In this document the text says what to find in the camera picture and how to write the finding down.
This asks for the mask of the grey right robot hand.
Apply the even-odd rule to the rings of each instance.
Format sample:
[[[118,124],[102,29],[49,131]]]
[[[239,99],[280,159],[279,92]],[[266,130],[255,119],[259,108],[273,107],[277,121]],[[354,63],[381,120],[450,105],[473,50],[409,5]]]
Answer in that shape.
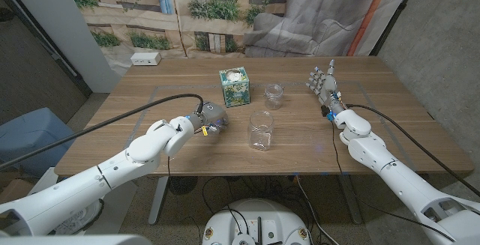
[[[314,68],[314,72],[310,72],[310,77],[306,86],[312,90],[318,97],[321,104],[322,115],[324,117],[330,115],[335,117],[346,109],[341,102],[341,94],[338,90],[336,79],[333,76],[335,71],[335,60],[329,62],[328,70],[324,73],[318,67]]]

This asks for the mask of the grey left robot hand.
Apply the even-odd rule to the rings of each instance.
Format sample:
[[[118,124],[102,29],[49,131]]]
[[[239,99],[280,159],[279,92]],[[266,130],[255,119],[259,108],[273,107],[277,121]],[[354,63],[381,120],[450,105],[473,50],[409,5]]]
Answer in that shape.
[[[201,112],[193,112],[189,120],[195,130],[202,131],[202,127],[205,127],[209,136],[211,134],[219,134],[228,125],[226,110],[222,106],[209,101],[202,104]]]

